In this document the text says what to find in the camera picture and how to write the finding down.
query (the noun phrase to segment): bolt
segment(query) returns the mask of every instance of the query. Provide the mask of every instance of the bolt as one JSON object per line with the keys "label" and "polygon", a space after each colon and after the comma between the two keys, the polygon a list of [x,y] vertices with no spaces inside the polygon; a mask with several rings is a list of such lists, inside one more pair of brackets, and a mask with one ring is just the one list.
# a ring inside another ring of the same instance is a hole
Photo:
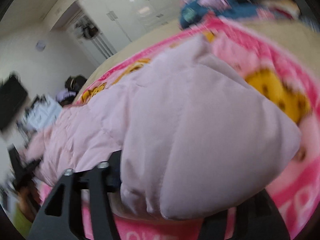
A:
{"label": "bolt", "polygon": [[109,163],[108,162],[102,162],[98,164],[98,169],[105,169],[109,167]]}
{"label": "bolt", "polygon": [[65,172],[64,172],[64,175],[65,176],[70,176],[73,174],[73,169],[67,169]]}

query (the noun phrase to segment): pink blanket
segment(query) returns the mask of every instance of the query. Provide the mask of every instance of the pink blanket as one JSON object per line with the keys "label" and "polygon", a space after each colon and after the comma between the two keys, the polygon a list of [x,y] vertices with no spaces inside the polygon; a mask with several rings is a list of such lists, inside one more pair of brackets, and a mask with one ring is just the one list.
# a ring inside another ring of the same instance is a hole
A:
{"label": "pink blanket", "polygon": [[[115,66],[93,83],[77,103],[87,102],[99,91],[110,87],[130,65],[138,60],[152,59],[164,49],[182,43],[190,36],[204,31],[210,31],[216,35],[212,43],[212,52],[231,65],[242,77],[260,67],[272,68],[282,80],[302,89],[311,101],[313,114],[306,117],[300,124],[301,145],[306,148],[307,157],[301,163],[292,161],[285,171],[267,187],[293,239],[308,222],[320,201],[320,131],[318,121],[320,87],[294,56],[276,44],[236,23],[209,18],[200,26],[185,30]],[[43,198],[47,196],[49,191],[48,187],[43,188]],[[232,212],[232,210],[229,212],[230,219],[226,239],[230,238],[233,232],[234,214]],[[84,207],[83,214],[86,237],[93,239],[88,207]],[[155,226],[118,217],[116,217],[116,224],[121,239],[128,240],[196,240],[201,227],[201,221]]]}

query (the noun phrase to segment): black bag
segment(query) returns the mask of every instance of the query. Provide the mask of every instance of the black bag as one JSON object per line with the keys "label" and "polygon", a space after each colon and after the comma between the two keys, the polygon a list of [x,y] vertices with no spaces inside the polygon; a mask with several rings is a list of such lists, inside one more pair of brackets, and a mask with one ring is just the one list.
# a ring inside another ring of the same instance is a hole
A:
{"label": "black bag", "polygon": [[65,82],[64,86],[71,92],[79,93],[81,88],[87,82],[87,79],[84,76],[76,76],[76,77],[69,77]]}
{"label": "black bag", "polygon": [[10,74],[8,80],[0,86],[0,131],[11,123],[28,96],[28,92],[20,84],[15,73]]}

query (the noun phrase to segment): puffer jacket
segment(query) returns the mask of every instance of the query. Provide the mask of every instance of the puffer jacket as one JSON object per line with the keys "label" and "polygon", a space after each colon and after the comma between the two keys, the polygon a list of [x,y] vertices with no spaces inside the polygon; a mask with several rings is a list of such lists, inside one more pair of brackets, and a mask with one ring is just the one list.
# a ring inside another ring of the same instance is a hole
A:
{"label": "puffer jacket", "polygon": [[203,218],[253,196],[299,149],[299,128],[210,53],[202,35],[167,49],[142,69],[63,109],[37,134],[25,159],[54,186],[122,149],[113,212],[125,218]]}

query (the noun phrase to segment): green object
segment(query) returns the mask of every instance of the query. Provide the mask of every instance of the green object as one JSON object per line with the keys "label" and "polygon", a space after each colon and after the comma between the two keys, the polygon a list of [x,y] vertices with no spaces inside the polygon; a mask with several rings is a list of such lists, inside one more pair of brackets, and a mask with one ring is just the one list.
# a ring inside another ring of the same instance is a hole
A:
{"label": "green object", "polygon": [[187,8],[184,12],[182,17],[185,19],[186,22],[191,23],[194,18],[196,17],[197,13],[195,10],[191,8]]}
{"label": "green object", "polygon": [[16,212],[13,217],[13,225],[24,238],[27,238],[32,223],[22,214],[18,205],[16,205]]}

